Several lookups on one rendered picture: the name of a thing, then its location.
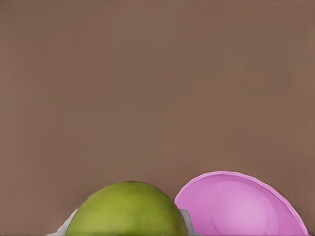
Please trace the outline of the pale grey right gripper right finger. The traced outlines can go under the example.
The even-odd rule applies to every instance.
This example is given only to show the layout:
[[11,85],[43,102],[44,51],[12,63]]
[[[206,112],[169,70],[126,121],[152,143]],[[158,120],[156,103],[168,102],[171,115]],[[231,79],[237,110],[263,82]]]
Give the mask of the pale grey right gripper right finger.
[[189,212],[186,209],[179,209],[179,211],[184,218],[186,228],[188,230],[188,235],[195,235],[195,231],[194,231],[191,219],[190,219]]

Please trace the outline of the pink bowl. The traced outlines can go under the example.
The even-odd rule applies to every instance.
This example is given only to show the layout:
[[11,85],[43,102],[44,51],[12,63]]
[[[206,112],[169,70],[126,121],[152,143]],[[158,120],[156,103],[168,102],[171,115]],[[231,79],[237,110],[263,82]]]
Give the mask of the pink bowl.
[[175,197],[194,231],[205,236],[308,236],[302,218],[274,188],[238,172],[190,180]]

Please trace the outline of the green apple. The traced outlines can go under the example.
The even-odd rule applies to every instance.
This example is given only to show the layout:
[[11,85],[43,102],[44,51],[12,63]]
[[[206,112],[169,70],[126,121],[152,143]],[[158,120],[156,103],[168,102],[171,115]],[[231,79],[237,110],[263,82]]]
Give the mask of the green apple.
[[89,196],[65,236],[188,236],[188,230],[163,191],[139,181],[121,181]]

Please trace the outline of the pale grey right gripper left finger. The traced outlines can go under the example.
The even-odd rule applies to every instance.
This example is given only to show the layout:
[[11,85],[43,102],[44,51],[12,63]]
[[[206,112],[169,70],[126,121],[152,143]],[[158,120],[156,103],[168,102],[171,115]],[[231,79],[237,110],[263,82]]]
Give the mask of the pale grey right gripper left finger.
[[65,232],[72,220],[72,218],[74,217],[75,213],[77,212],[77,210],[75,210],[71,216],[64,222],[64,224],[56,231],[56,235],[65,235]]

